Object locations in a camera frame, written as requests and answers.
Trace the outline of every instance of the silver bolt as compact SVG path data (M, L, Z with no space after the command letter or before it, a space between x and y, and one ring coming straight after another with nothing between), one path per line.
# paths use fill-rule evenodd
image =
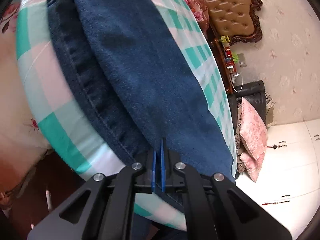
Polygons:
M102 173L97 173L97 174L95 174L95 175L93 176L93 179L94 179L95 181L101 181L101 180L103 180L103 178L104 178L104 175L103 175Z
M216 173L216 174L214 174L213 178L214 178L216 181L223 181L223 180L224 180L224 176L223 176L223 174L221 174L221 173Z
M183 170L186 167L184 163L176 163L176 168L178 170Z
M142 164L141 163L134 163L131 165L131 168L133 168L134 170L140 170L142 168Z

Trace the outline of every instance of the green and white checkered fabric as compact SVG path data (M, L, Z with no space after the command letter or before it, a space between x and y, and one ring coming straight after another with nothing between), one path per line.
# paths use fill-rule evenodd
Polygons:
M227 95L211 50L184 0L152 0L201 85L233 157L236 150ZM30 108L44 136L82 178L106 176L124 164L92 128L75 101L55 56L46 0L22 0L17 23L17 59ZM184 215L155 194L137 194L135 212L159 223L186 229Z

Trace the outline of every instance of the headboard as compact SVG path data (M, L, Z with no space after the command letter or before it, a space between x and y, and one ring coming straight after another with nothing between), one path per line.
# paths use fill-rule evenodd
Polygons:
M209 10L210 25L217 36L229 36L230 44L257 42L262 39L259 17L261 0L204 0Z

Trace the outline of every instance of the pink pillow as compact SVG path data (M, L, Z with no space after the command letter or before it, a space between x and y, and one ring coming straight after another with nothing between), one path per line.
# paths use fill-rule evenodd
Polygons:
M248 152L243 153L240 159L244 162L250 178L256 182L267 150L268 133L261 117L245 98L242 98L240 136Z

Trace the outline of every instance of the wall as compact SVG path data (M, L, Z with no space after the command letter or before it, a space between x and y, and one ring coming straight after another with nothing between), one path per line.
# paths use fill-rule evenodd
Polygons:
M320 21L307 0L262 1L262 40L231 48L246 59L238 72L244 83L264 81L275 124L320 118Z

